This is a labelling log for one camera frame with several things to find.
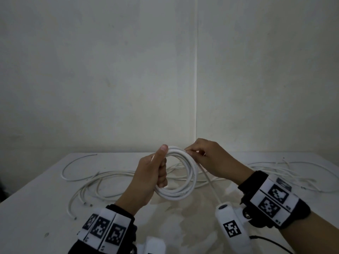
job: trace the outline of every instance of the white table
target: white table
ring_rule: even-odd
[[[104,170],[135,170],[141,157],[149,153],[99,153],[72,163],[66,170],[68,177],[93,175]],[[288,161],[308,161],[323,165],[339,174],[339,169],[322,157],[309,152],[235,152],[236,159],[250,162],[276,162],[285,157]],[[76,233],[95,207],[104,207],[103,202],[86,194],[93,207],[83,206],[78,199],[72,205],[77,220],[66,213],[66,206],[76,190],[85,181],[66,182],[60,177],[62,168],[70,161],[88,155],[72,153],[54,164],[42,175],[28,183],[0,204],[0,252],[6,253],[67,253],[77,240]],[[312,165],[293,166],[301,174],[316,178],[323,189],[338,189],[339,183],[326,171]],[[130,178],[119,177],[102,183],[103,194],[123,191]],[[214,182],[222,201],[239,203],[242,196],[230,181]],[[305,192],[300,195],[313,211],[339,227],[339,193]],[[205,186],[193,191],[182,201],[166,201],[156,194],[151,202],[136,215],[137,242],[143,243],[146,236],[165,240],[167,253],[231,253],[229,245],[219,228],[214,212],[217,201]],[[283,246],[288,246],[276,229],[251,227],[250,234],[268,237]],[[254,240],[256,253],[285,253],[275,245]]]

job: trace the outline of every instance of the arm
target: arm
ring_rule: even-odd
[[[185,150],[212,175],[229,179],[237,185],[253,174],[250,168],[233,158],[216,142],[197,139]],[[339,251],[339,230],[313,212],[305,219],[294,221],[280,232],[298,253]]]
[[[128,217],[131,222],[126,230],[125,236],[119,246],[117,253],[130,253],[135,246],[133,242],[136,238],[136,226],[133,225],[135,214],[146,205],[154,193],[155,185],[165,187],[166,179],[166,159],[168,151],[167,145],[162,145],[155,154],[140,159],[133,179],[125,192],[115,202],[115,205],[108,205],[106,209],[117,212]],[[78,240],[70,249],[73,253],[102,253],[92,248],[86,243]]]

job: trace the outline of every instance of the person's left hand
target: person's left hand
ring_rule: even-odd
[[[153,196],[155,185],[167,185],[166,159],[167,145],[162,145],[155,154],[140,159],[132,182],[115,204],[133,216],[145,206]]]

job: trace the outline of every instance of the wall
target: wall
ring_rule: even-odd
[[[194,139],[194,0],[0,0],[0,179]]]
[[[197,136],[339,165],[339,0],[199,0]]]

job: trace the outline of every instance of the qr code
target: qr code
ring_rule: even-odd
[[[107,234],[106,242],[119,246],[126,231],[126,227],[114,223]]]
[[[92,214],[82,228],[85,229],[85,230],[89,230],[91,225],[94,223],[94,221],[96,220],[97,217],[98,217],[97,214]]]
[[[284,180],[277,178],[277,183],[280,184],[283,188],[288,190],[289,192],[292,190],[292,186],[290,186],[288,183],[286,183]]]
[[[275,200],[279,201],[281,204],[283,204],[289,196],[287,192],[285,192],[277,185],[273,185],[272,188],[268,191],[268,194],[272,196]]]
[[[109,225],[109,220],[103,217],[99,217],[98,220],[95,222],[90,234],[98,237],[99,239],[102,238],[104,232],[106,231]]]
[[[277,204],[271,201],[269,198],[265,197],[258,206],[265,214],[270,218],[273,218],[278,211],[281,209]]]
[[[241,234],[241,231],[239,230],[239,227],[237,226],[237,223],[235,223],[234,220],[223,224],[223,226],[230,238]]]

